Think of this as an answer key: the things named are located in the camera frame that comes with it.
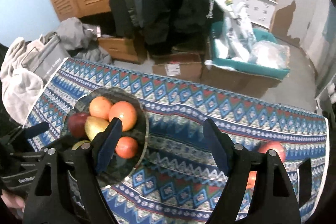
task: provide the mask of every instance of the cardboard box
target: cardboard box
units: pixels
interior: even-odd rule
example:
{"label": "cardboard box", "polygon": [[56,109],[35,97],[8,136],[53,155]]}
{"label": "cardboard box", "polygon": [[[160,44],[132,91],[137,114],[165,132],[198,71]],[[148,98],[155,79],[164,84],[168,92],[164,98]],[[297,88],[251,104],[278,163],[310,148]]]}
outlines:
{"label": "cardboard box", "polygon": [[142,64],[147,59],[143,36],[137,32],[134,38],[99,37],[98,44],[115,60]]}
{"label": "cardboard box", "polygon": [[184,52],[153,57],[153,73],[199,83],[202,62],[199,54]]}
{"label": "cardboard box", "polygon": [[[210,42],[207,42],[205,60],[210,59],[211,56],[209,46]],[[261,98],[269,88],[276,87],[280,83],[280,80],[239,71],[224,70],[216,66],[207,68],[203,64],[200,83],[222,90]]]}

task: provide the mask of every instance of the blue wall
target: blue wall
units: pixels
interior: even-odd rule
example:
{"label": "blue wall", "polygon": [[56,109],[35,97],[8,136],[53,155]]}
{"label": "blue wall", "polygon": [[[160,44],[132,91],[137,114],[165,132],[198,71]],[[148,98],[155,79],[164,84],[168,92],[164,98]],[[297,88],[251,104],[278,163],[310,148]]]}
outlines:
{"label": "blue wall", "polygon": [[50,0],[0,0],[0,43],[37,39],[59,25]]}
{"label": "blue wall", "polygon": [[336,8],[332,4],[331,1],[329,1],[329,12],[327,21],[325,22],[324,29],[322,32],[322,35],[324,36],[325,40],[329,43],[335,42],[336,37]]}

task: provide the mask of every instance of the yellow pear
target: yellow pear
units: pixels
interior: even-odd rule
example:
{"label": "yellow pear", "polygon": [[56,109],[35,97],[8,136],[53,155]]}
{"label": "yellow pear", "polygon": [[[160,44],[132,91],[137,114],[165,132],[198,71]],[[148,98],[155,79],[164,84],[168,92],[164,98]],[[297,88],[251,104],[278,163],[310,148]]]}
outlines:
{"label": "yellow pear", "polygon": [[88,116],[85,122],[85,133],[89,140],[92,141],[96,135],[103,132],[108,125],[109,122],[103,118]]}

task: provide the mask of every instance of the teal plastic bin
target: teal plastic bin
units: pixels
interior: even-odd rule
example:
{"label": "teal plastic bin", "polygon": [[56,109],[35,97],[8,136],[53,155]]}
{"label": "teal plastic bin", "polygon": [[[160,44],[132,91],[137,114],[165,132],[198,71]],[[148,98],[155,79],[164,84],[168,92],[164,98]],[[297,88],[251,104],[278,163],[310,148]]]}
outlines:
{"label": "teal plastic bin", "polygon": [[[212,62],[221,67],[231,67],[234,68],[237,71],[249,73],[252,75],[263,75],[267,77],[276,78],[279,80],[283,80],[283,78],[286,77],[286,75],[290,72],[290,69],[274,69],[269,67],[264,67],[256,64],[251,63],[245,63],[245,62],[239,62],[234,61],[231,59],[223,59],[218,58],[218,52],[216,47],[214,46],[213,40],[218,39],[222,34],[223,29],[223,22],[218,21],[211,25],[211,48],[212,48]],[[254,35],[257,39],[257,41],[261,40],[267,40],[273,43],[278,44],[276,38],[273,34],[253,28]]]}

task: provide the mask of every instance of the orange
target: orange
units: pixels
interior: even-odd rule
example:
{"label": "orange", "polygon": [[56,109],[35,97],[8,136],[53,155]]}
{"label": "orange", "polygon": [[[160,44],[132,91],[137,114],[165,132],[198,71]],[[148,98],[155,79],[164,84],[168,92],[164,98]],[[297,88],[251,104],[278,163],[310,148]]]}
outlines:
{"label": "orange", "polygon": [[96,97],[90,103],[89,106],[90,115],[108,120],[109,111],[112,105],[113,104],[109,101],[109,99],[103,96]]}
{"label": "orange", "polygon": [[257,177],[257,171],[250,172],[249,179],[247,180],[247,186],[246,186],[247,189],[254,188],[256,177]]}
{"label": "orange", "polygon": [[121,120],[123,131],[128,131],[132,129],[137,122],[137,111],[129,102],[120,101],[115,103],[110,109],[109,121],[112,121],[114,117]]}
{"label": "orange", "polygon": [[121,137],[115,147],[115,152],[120,158],[133,158],[138,151],[138,143],[131,137]]}

